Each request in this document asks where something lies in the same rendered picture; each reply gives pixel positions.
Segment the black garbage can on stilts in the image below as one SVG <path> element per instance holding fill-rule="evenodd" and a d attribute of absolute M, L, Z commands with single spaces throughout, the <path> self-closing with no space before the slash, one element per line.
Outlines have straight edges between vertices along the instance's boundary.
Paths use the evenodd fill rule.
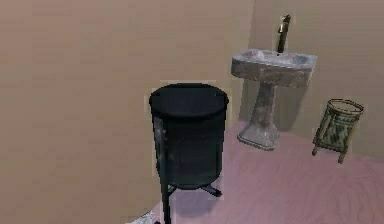
<path fill-rule="evenodd" d="M 177 189 L 222 195 L 212 183 L 222 170 L 228 103 L 226 92 L 203 83 L 169 84 L 150 94 L 163 203 L 163 221 L 155 224 L 171 224 L 170 196 Z"/>

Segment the dark bronze faucet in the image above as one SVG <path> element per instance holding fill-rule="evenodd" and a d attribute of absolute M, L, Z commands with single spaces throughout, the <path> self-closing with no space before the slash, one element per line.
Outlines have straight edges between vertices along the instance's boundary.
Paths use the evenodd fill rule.
<path fill-rule="evenodd" d="M 279 40 L 278 40 L 278 45 L 277 45 L 277 52 L 278 53 L 284 52 L 285 42 L 287 39 L 290 21 L 291 21 L 291 16 L 289 14 L 287 14 L 284 17 L 284 19 L 282 20 L 280 27 L 278 29 L 278 33 L 280 34 Z"/>

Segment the green woven basket on legs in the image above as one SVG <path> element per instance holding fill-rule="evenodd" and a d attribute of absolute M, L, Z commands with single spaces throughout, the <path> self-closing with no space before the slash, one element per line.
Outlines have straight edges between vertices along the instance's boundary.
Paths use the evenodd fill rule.
<path fill-rule="evenodd" d="M 338 163 L 342 164 L 349 144 L 364 107 L 348 99 L 329 99 L 323 117 L 312 143 L 315 156 L 320 148 L 339 153 Z"/>

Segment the grey pedestal sink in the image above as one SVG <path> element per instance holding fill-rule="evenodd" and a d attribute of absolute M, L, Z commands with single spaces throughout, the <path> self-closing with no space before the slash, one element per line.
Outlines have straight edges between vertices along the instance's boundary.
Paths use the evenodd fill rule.
<path fill-rule="evenodd" d="M 237 135 L 240 142 L 265 151 L 275 148 L 279 139 L 273 121 L 276 87 L 307 86 L 317 59 L 315 55 L 261 49 L 248 49 L 232 57 L 233 76 L 260 83 L 250 121 Z"/>

